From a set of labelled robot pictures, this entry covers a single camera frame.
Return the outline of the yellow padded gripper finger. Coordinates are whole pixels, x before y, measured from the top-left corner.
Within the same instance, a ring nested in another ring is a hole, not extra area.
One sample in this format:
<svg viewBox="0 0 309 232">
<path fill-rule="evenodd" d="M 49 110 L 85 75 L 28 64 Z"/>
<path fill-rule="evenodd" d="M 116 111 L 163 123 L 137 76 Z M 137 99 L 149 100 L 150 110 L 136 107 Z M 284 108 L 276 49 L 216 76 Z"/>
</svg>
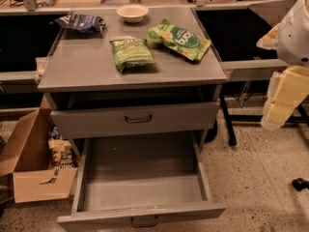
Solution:
<svg viewBox="0 0 309 232">
<path fill-rule="evenodd" d="M 308 96 L 308 68 L 291 66 L 283 72 L 274 72 L 268 84 L 261 126 L 268 131 L 281 128 Z"/>
</svg>

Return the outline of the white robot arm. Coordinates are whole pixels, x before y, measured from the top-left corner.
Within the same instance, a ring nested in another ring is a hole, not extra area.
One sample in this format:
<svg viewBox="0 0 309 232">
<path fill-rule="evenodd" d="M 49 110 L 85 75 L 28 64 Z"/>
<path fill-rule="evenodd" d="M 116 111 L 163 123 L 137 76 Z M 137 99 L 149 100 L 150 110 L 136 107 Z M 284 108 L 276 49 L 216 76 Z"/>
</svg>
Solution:
<svg viewBox="0 0 309 232">
<path fill-rule="evenodd" d="M 273 73 L 263 108 L 261 126 L 274 131 L 283 127 L 309 96 L 309 0 L 297 0 L 256 46 L 275 50 L 288 64 L 282 73 Z"/>
</svg>

